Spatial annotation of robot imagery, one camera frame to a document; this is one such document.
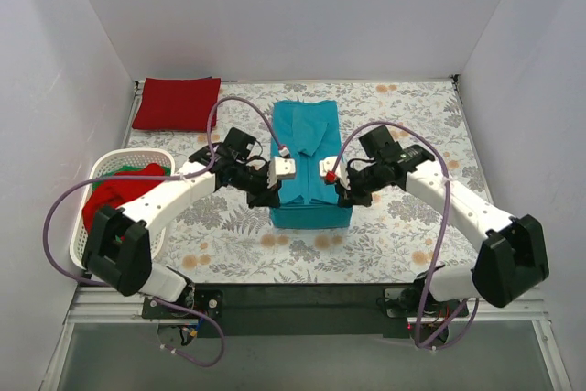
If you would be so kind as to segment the teal t shirt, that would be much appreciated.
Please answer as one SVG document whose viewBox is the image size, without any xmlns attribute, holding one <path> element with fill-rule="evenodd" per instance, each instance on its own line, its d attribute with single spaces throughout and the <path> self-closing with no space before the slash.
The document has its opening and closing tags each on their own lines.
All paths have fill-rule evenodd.
<svg viewBox="0 0 586 391">
<path fill-rule="evenodd" d="M 279 229 L 346 228 L 353 210 L 338 205 L 335 187 L 320 176 L 320 162 L 342 148 L 338 107 L 334 101 L 274 104 L 272 126 L 296 164 L 296 177 L 282 182 L 280 206 L 270 210 Z"/>
</svg>

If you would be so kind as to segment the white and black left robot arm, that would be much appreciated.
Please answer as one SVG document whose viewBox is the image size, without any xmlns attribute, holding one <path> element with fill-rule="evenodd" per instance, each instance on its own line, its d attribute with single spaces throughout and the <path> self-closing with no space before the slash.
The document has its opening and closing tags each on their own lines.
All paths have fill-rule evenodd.
<svg viewBox="0 0 586 391">
<path fill-rule="evenodd" d="M 245 192 L 251 208 L 279 207 L 281 182 L 295 175 L 295 161 L 281 148 L 255 168 L 254 143 L 253 136 L 233 128 L 222 142 L 192 154 L 154 189 L 118 208 L 99 209 L 88 232 L 83 267 L 124 296 L 158 297 L 172 316 L 188 316 L 195 305 L 190 281 L 154 262 L 151 241 L 196 201 L 223 187 Z"/>
</svg>

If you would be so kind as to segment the aluminium frame rail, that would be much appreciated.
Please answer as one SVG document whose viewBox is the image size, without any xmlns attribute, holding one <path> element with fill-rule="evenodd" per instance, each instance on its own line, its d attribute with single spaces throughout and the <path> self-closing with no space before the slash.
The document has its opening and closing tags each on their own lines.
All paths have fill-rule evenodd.
<svg viewBox="0 0 586 391">
<path fill-rule="evenodd" d="M 508 308 L 456 319 L 450 347 L 420 350 L 411 320 L 383 310 L 380 285 L 222 286 L 211 328 L 180 358 L 177 323 L 110 289 L 81 288 L 45 390 L 569 390 L 546 306 L 531 290 Z"/>
</svg>

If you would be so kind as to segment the floral patterned table mat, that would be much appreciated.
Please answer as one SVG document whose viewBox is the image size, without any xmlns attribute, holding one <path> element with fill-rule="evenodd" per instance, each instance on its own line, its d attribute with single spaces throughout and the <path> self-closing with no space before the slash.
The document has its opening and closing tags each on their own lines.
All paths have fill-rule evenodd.
<svg viewBox="0 0 586 391">
<path fill-rule="evenodd" d="M 264 119 L 275 102 L 333 100 L 341 137 L 349 144 L 345 155 L 356 167 L 364 152 L 353 130 L 383 120 L 403 146 L 426 138 L 457 181 L 489 198 L 451 81 L 225 83 L 220 95 L 214 140 L 237 127 L 256 137 L 255 152 L 266 155 L 270 135 Z M 283 230 L 271 223 L 267 210 L 249 209 L 241 191 L 227 188 L 170 225 L 158 260 L 197 282 L 409 282 L 434 255 L 448 266 L 474 260 L 465 237 L 455 228 L 441 233 L 440 220 L 427 204 L 390 187 L 374 195 L 371 207 L 354 209 L 347 228 Z"/>
</svg>

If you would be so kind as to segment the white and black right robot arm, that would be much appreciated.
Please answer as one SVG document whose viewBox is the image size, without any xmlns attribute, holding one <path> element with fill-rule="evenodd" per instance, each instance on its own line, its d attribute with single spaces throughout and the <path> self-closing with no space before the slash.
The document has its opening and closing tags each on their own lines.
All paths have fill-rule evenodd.
<svg viewBox="0 0 586 391">
<path fill-rule="evenodd" d="M 382 126 L 359 141 L 366 167 L 355 169 L 340 157 L 320 162 L 320 175 L 334 185 L 339 206 L 368 207 L 375 192 L 398 187 L 446 217 L 477 253 L 470 266 L 432 264 L 400 294 L 400 307 L 414 299 L 416 308 L 431 316 L 448 301 L 481 298 L 502 308 L 548 278 L 543 228 L 535 217 L 515 217 L 484 201 L 445 176 L 428 149 L 402 147 Z"/>
</svg>

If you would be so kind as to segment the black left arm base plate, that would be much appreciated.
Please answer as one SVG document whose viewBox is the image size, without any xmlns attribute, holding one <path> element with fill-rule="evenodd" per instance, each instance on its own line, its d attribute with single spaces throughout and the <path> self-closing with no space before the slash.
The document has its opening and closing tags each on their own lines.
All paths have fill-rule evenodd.
<svg viewBox="0 0 586 391">
<path fill-rule="evenodd" d="M 179 296 L 176 305 L 215 319 L 222 314 L 222 302 L 223 293 L 220 290 L 191 288 Z M 141 317 L 148 320 L 195 319 L 190 313 L 158 304 L 153 299 L 144 300 Z"/>
</svg>

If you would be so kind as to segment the crumpled green t shirt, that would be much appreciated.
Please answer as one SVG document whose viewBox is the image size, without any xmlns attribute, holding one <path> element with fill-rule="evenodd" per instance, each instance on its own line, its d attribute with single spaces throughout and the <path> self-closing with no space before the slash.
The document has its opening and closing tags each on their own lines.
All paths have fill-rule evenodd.
<svg viewBox="0 0 586 391">
<path fill-rule="evenodd" d="M 122 166 L 115 171 L 106 173 L 106 176 L 169 176 L 170 168 L 161 166 L 157 163 L 150 163 L 144 168 L 133 166 Z M 160 180 L 105 180 L 95 182 L 92 185 L 92 190 L 97 189 L 103 184 L 107 189 L 115 195 L 120 197 L 139 197 L 160 184 Z"/>
</svg>

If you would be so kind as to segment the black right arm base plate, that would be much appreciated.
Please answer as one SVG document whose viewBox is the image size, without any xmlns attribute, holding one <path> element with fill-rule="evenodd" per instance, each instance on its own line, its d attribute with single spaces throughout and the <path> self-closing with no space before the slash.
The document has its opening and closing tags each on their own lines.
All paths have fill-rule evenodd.
<svg viewBox="0 0 586 391">
<path fill-rule="evenodd" d="M 391 317 L 413 317 L 418 315 L 422 287 L 393 285 L 384 290 L 382 307 Z M 460 305 L 457 299 L 437 301 L 430 294 L 426 298 L 422 316 L 424 318 L 446 318 Z"/>
</svg>

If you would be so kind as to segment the crumpled red t shirt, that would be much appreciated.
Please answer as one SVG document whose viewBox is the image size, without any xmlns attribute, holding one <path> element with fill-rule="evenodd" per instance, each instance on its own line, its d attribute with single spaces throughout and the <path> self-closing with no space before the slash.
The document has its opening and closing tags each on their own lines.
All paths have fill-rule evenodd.
<svg viewBox="0 0 586 391">
<path fill-rule="evenodd" d="M 168 176 L 170 168 L 149 163 L 144 168 L 123 166 L 107 176 Z M 103 207 L 118 208 L 143 196 L 161 183 L 160 180 L 105 180 L 92 185 L 92 194 L 81 210 L 83 225 L 87 232 L 92 228 L 95 214 Z"/>
</svg>

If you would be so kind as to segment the folded red t shirt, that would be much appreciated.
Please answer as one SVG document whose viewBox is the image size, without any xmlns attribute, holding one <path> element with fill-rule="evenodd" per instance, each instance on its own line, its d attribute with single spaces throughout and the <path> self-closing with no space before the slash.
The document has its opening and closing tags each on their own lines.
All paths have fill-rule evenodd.
<svg viewBox="0 0 586 391">
<path fill-rule="evenodd" d="M 146 78 L 132 128 L 143 131 L 205 132 L 218 101 L 221 79 Z"/>
</svg>

